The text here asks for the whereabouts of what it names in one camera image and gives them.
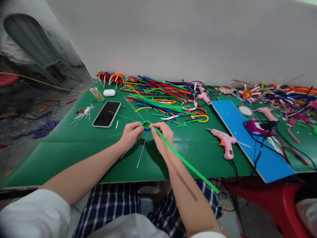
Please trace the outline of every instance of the human hand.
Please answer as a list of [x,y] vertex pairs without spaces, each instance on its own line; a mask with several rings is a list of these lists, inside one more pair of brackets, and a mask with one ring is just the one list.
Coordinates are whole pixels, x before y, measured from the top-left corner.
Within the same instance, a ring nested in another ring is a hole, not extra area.
[[141,122],[133,122],[125,125],[121,139],[117,142],[124,150],[128,150],[143,133],[144,126]]
[[158,122],[158,123],[154,123],[150,125],[156,146],[158,150],[160,151],[160,153],[162,154],[162,156],[164,157],[167,155],[170,149],[168,148],[168,146],[165,144],[161,136],[157,133],[157,131],[153,127],[156,127],[161,131],[164,138],[172,147],[174,142],[174,133],[165,122]]

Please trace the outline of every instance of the red stool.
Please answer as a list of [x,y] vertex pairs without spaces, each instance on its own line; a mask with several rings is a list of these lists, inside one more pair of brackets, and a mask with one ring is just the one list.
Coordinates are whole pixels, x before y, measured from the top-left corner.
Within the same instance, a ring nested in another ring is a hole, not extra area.
[[19,76],[11,74],[0,74],[0,88],[5,88],[19,81]]
[[265,209],[276,221],[286,238],[313,238],[295,208],[299,185],[267,184],[260,178],[243,180],[230,192]]

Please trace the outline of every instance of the blue foam board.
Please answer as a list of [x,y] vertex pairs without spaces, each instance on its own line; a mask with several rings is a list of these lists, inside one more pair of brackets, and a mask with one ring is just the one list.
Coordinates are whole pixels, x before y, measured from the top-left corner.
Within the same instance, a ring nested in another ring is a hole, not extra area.
[[[254,161],[259,154],[261,143],[256,142],[244,128],[243,122],[247,119],[231,101],[212,101],[211,103],[231,134],[236,137],[238,141],[251,146],[251,148],[248,148],[239,145],[254,166]],[[254,135],[254,137],[258,141],[263,140],[261,136]],[[271,147],[267,140],[265,140],[264,144]],[[257,172],[266,183],[271,183],[296,174],[281,155],[274,153],[266,147],[263,147],[262,154],[257,162]]]

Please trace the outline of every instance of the white wall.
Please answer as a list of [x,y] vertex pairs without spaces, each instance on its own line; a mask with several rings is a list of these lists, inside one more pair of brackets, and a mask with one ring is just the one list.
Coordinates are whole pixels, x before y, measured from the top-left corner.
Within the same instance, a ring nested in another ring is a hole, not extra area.
[[291,0],[46,0],[92,76],[288,81],[317,77],[317,8]]
[[34,17],[43,27],[59,53],[74,65],[82,64],[69,38],[45,0],[7,0],[0,4],[0,35],[5,33],[3,20],[7,15],[23,13]]

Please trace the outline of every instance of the gray chair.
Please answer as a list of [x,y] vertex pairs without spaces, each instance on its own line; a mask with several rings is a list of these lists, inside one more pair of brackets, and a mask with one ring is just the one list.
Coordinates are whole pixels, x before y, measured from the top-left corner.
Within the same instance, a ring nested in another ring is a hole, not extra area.
[[4,29],[13,41],[27,53],[39,66],[41,74],[47,77],[53,84],[63,87],[47,68],[57,63],[62,63],[78,79],[69,62],[66,61],[55,49],[41,25],[31,16],[26,14],[12,14],[5,18]]

